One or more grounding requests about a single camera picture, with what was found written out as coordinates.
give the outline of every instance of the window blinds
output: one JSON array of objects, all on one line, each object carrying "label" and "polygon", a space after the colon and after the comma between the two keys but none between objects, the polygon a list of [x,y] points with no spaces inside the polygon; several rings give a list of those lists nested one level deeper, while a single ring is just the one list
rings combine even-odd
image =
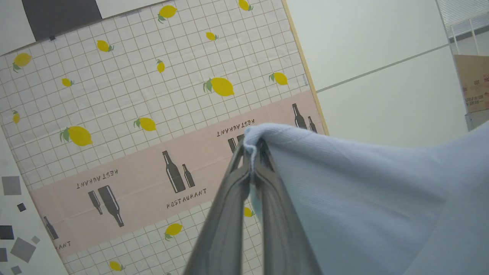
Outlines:
[{"label": "window blinds", "polygon": [[[489,0],[437,0],[443,22],[450,29],[451,25],[460,23],[463,19],[476,17],[472,20],[472,27],[475,29],[489,25],[488,16],[477,16],[481,12],[489,11]],[[454,26],[455,36],[470,32],[470,24],[464,23]]]}]

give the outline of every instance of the wooden frame edge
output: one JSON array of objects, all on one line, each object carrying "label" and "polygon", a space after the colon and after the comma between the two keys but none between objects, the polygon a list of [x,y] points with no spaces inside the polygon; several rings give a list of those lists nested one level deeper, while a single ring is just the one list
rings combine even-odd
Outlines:
[{"label": "wooden frame edge", "polygon": [[316,89],[314,88],[314,83],[312,82],[312,77],[311,77],[311,73],[309,72],[309,67],[307,66],[306,57],[304,56],[304,52],[302,51],[301,43],[299,42],[299,37],[297,36],[294,22],[292,21],[292,16],[290,15],[289,6],[287,6],[287,0],[282,0],[282,5],[284,6],[285,14],[287,15],[287,18],[289,20],[290,30],[294,36],[295,43],[297,44],[297,49],[299,50],[299,55],[301,57],[302,64],[304,65],[304,71],[306,72],[307,80],[309,81],[309,87],[311,88],[314,101],[316,102],[316,108],[317,111],[319,112],[321,123],[323,124],[324,134],[329,136],[330,132],[328,131],[328,126],[326,126],[323,110],[321,109],[321,105],[319,104],[319,99],[317,98]]}]

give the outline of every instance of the yellow lemon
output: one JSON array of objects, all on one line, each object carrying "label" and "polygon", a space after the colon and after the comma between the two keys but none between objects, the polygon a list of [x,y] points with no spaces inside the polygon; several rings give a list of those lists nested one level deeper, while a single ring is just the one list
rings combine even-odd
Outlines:
[{"label": "yellow lemon", "polygon": [[239,0],[238,6],[245,11],[250,11],[253,9],[253,6],[250,6],[245,0]]},{"label": "yellow lemon", "polygon": [[163,23],[163,21],[166,21],[165,18],[172,17],[173,15],[175,15],[176,12],[177,12],[177,8],[170,5],[166,5],[159,10],[158,21],[160,23]]},{"label": "yellow lemon", "polygon": [[19,112],[13,110],[12,113],[14,114],[13,118],[12,118],[12,121],[17,124],[19,122],[19,120],[21,119],[21,115],[19,114]]},{"label": "yellow lemon", "polygon": [[219,38],[219,36],[213,34],[212,32],[206,32],[205,33],[205,36],[207,37],[207,39],[209,40],[216,40]]},{"label": "yellow lemon", "polygon": [[118,262],[114,262],[114,261],[110,261],[109,262],[109,266],[112,268],[112,270],[114,271],[122,271],[124,270],[126,267],[124,267],[123,265],[120,265]]},{"label": "yellow lemon", "polygon": [[165,70],[165,64],[163,63],[163,61],[159,59],[156,59],[156,64],[158,64],[156,66],[156,69],[158,70],[159,73],[162,73]]},{"label": "yellow lemon", "polygon": [[253,217],[255,215],[255,212],[253,212],[251,209],[245,207],[244,208],[244,216],[245,217]]},{"label": "yellow lemon", "polygon": [[78,146],[86,146],[92,144],[90,133],[83,127],[71,126],[67,127],[60,133],[60,140],[64,138],[69,142],[69,139]]},{"label": "yellow lemon", "polygon": [[269,75],[268,79],[270,81],[277,81],[277,83],[280,85],[287,85],[287,77],[281,72],[276,72]]},{"label": "yellow lemon", "polygon": [[181,224],[172,224],[165,231],[165,240],[170,241],[172,236],[177,235],[182,230]]},{"label": "yellow lemon", "polygon": [[156,124],[151,118],[141,117],[134,121],[134,127],[136,128],[141,126],[146,131],[154,131],[156,130]]},{"label": "yellow lemon", "polygon": [[28,55],[25,52],[18,54],[14,59],[14,63],[12,63],[13,65],[12,70],[14,72],[18,72],[16,70],[21,69],[21,67],[24,67],[27,64],[29,64],[31,58],[32,56]]},{"label": "yellow lemon", "polygon": [[61,83],[62,83],[64,86],[66,86],[66,87],[69,87],[69,86],[71,86],[71,85],[75,84],[75,82],[70,81],[70,80],[69,80],[69,79],[67,79],[67,78],[63,78],[63,79],[61,80]]},{"label": "yellow lemon", "polygon": [[97,41],[97,48],[101,51],[104,51],[104,52],[109,52],[109,51],[114,49],[114,47],[112,47],[112,45],[107,44],[107,42],[105,42],[103,40]]},{"label": "yellow lemon", "polygon": [[214,91],[220,96],[230,96],[233,95],[233,85],[229,80],[222,77],[214,77],[213,79],[209,79],[204,83],[204,91],[208,89],[211,92],[211,89],[214,88]]}]

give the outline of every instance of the dark bottle illustration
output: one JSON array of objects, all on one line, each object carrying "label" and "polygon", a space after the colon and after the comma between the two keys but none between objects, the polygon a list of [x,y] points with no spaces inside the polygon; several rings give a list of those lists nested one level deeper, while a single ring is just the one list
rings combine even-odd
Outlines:
[{"label": "dark bottle illustration", "polygon": [[190,171],[187,169],[187,166],[183,166],[183,175],[185,176],[185,180],[187,180],[187,185],[189,188],[195,186],[194,178],[192,178],[192,174],[190,174]]},{"label": "dark bottle illustration", "polygon": [[119,225],[119,227],[123,227],[124,223],[122,222],[122,217],[120,215],[120,207],[115,199],[114,193],[110,186],[106,185],[98,189],[98,194],[102,198],[102,201],[105,204],[105,208],[110,215],[112,215]]},{"label": "dark bottle illustration", "polygon": [[228,139],[227,142],[229,143],[229,147],[231,147],[231,152],[234,153],[234,150],[236,150],[236,143],[234,142],[234,137]]},{"label": "dark bottle illustration", "polygon": [[102,215],[102,209],[100,208],[100,201],[98,201],[97,194],[95,191],[89,192],[90,200],[92,201],[93,207],[97,208],[100,215]]},{"label": "dark bottle illustration", "polygon": [[314,122],[312,121],[311,117],[308,116],[307,118],[309,119],[309,130],[317,133],[316,125],[314,125]]},{"label": "dark bottle illustration", "polygon": [[58,233],[56,233],[56,230],[54,230],[54,226],[47,220],[46,217],[44,217],[44,221],[46,222],[46,230],[49,233],[51,240],[56,240],[59,238]]},{"label": "dark bottle illustration", "polygon": [[302,128],[302,129],[307,129],[306,122],[304,121],[304,118],[299,113],[299,109],[297,109],[297,104],[295,104],[295,103],[292,104],[292,108],[294,109],[295,126]]},{"label": "dark bottle illustration", "polygon": [[166,174],[168,175],[168,179],[172,184],[173,191],[175,193],[182,192],[185,190],[185,185],[183,184],[183,179],[180,175],[180,171],[178,167],[172,162],[172,159],[168,155],[168,151],[163,152],[163,157],[166,162]]}]

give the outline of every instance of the light blue cloth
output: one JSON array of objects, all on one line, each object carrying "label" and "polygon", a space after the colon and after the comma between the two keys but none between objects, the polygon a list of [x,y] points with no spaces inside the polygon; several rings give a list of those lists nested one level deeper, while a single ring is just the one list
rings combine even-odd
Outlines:
[{"label": "light blue cloth", "polygon": [[[489,123],[430,148],[261,124],[246,149],[259,138],[324,275],[489,274]],[[252,207],[261,217],[254,192]]]}]

